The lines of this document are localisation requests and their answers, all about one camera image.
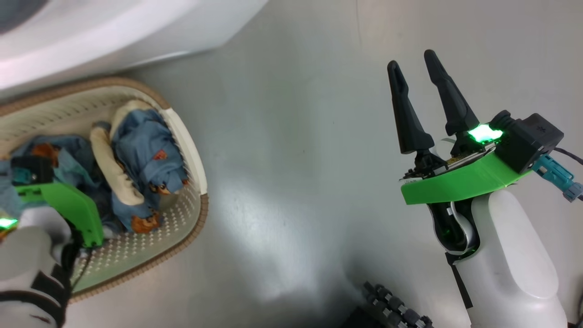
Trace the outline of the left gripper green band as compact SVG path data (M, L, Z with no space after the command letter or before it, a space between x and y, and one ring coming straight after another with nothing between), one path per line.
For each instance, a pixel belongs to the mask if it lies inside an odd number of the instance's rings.
M96 204L90 197L68 184L44 183L15 185L22 204L19 218L1 213L1 230L37 226L58 243L74 232L80 234L85 248L100 247L104 241Z

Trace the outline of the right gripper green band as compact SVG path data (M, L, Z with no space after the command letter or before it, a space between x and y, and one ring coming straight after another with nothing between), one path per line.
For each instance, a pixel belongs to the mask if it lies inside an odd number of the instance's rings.
M450 203L471 199L506 188L529 175L529 171L517 174L494 153L502 132L491 129L488 124L479 125L478 118L435 51L425 50L424 60L430 80L439 91L447 135L470 131L471 141L477 137L485 147L485 152L450 160L449 168L434 177L402 179L400 192L406 204ZM396 61L389 62L387 73L400 153L429 152L435 142L424 131L416 115L399 64Z

